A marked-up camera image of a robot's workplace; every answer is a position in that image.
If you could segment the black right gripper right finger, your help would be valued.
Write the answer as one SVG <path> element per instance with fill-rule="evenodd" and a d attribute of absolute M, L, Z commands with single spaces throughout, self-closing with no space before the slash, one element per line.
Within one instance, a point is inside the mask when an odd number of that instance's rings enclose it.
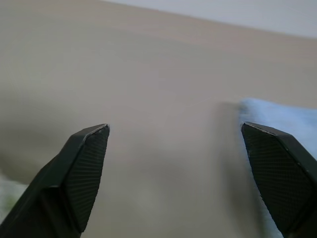
<path fill-rule="evenodd" d="M 241 126 L 253 178 L 285 238 L 317 236 L 317 161 L 291 134 L 245 122 Z"/>

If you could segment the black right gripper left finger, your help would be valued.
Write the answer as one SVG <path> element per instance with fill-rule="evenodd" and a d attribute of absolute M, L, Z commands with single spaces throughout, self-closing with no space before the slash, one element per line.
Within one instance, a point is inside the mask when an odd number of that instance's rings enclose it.
<path fill-rule="evenodd" d="M 98 194 L 108 137 L 108 124 L 71 135 L 4 218 L 0 236 L 79 238 Z"/>

